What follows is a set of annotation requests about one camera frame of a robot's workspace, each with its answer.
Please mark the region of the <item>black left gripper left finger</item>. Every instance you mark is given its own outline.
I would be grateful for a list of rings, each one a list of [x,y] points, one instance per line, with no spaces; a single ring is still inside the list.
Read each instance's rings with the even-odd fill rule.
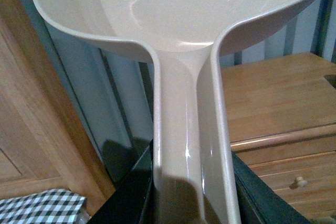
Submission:
[[[89,223],[153,223],[153,142]]]

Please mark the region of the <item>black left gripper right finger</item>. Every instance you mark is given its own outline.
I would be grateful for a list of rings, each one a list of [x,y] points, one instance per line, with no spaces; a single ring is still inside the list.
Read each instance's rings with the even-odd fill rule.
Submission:
[[[232,153],[242,223],[310,223]]]

